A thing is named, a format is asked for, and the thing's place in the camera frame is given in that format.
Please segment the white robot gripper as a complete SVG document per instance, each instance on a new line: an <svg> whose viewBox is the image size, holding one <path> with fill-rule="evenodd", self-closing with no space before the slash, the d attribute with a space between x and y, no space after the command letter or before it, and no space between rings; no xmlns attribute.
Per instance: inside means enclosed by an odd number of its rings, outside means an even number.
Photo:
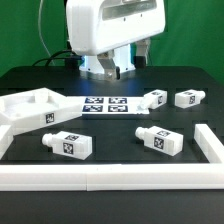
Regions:
<svg viewBox="0 0 224 224"><path fill-rule="evenodd" d="M138 41L137 55L147 57L151 40L146 38L165 28L164 0L68 0L66 18L72 50L98 55L104 78L115 80L110 50Z"/></svg>

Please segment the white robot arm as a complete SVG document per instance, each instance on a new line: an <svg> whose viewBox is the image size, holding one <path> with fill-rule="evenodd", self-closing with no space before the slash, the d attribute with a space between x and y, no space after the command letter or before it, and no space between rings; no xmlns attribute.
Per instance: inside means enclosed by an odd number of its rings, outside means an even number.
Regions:
<svg viewBox="0 0 224 224"><path fill-rule="evenodd" d="M147 64L150 38L165 28L164 0L68 0L66 19L81 75L112 81Z"/></svg>

